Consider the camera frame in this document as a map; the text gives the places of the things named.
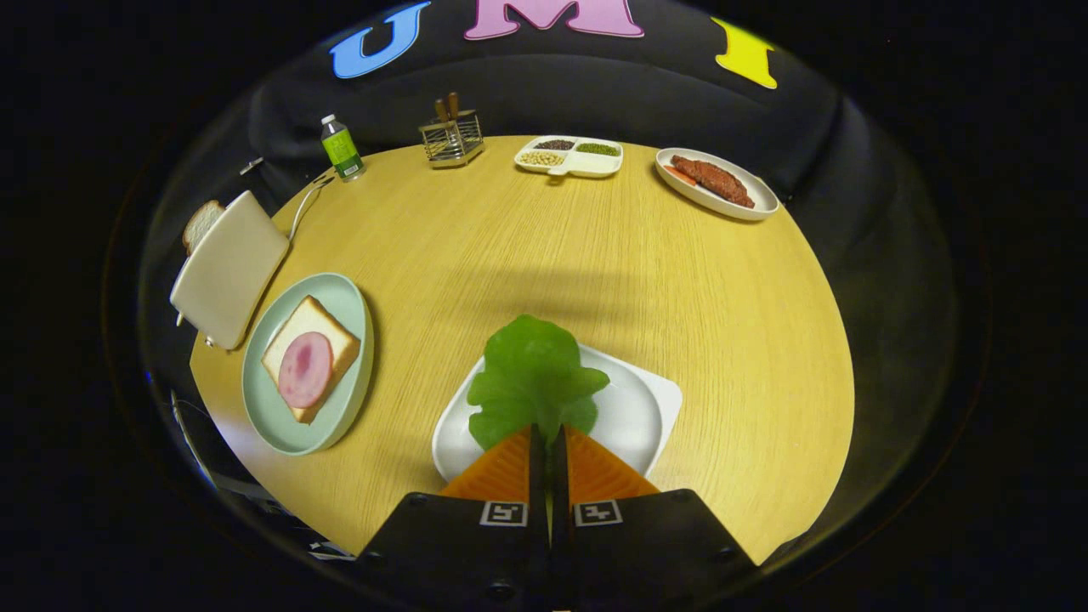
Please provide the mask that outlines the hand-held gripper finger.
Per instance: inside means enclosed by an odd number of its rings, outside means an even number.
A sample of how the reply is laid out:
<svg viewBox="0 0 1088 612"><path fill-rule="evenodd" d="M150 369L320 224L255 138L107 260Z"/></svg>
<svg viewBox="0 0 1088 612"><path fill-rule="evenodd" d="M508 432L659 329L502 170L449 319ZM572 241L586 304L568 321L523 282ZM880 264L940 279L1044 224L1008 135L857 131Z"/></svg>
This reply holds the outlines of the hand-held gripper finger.
<svg viewBox="0 0 1088 612"><path fill-rule="evenodd" d="M411 492L354 562L396 611L547 611L545 451L536 427L485 452L438 495Z"/></svg>
<svg viewBox="0 0 1088 612"><path fill-rule="evenodd" d="M590 434L552 448L548 580L570 611L710 611L758 568L691 489L660 490Z"/></svg>

